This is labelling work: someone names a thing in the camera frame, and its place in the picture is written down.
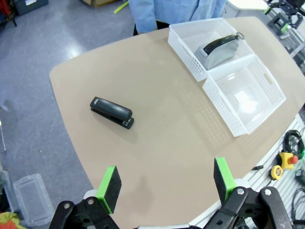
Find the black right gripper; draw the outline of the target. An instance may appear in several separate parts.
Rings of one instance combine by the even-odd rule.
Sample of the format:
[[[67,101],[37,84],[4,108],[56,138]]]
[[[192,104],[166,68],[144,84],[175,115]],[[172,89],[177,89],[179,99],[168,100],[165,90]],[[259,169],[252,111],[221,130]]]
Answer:
[[[283,9],[286,6],[286,15],[278,13],[269,21],[269,27],[274,33],[286,33],[290,28],[295,28],[298,24],[296,15],[298,13],[305,15],[302,9],[305,0],[266,0],[265,2],[268,7],[264,14],[268,14],[273,8]]]

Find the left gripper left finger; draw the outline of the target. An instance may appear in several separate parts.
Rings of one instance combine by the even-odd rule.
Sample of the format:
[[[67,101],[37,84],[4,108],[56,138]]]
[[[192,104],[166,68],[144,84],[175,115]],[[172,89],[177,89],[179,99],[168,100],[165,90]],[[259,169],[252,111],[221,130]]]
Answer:
[[[56,208],[50,229],[117,229],[112,219],[122,187],[116,166],[107,168],[96,193],[75,204],[62,201]]]

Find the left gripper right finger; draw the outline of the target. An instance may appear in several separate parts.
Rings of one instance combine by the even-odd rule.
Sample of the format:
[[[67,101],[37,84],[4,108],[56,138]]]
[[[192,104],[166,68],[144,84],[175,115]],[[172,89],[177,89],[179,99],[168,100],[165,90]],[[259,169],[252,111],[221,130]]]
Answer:
[[[209,220],[211,229],[233,229],[238,221],[251,218],[258,229],[291,229],[285,206],[275,187],[256,192],[237,186],[223,157],[214,159],[213,177],[221,207]]]

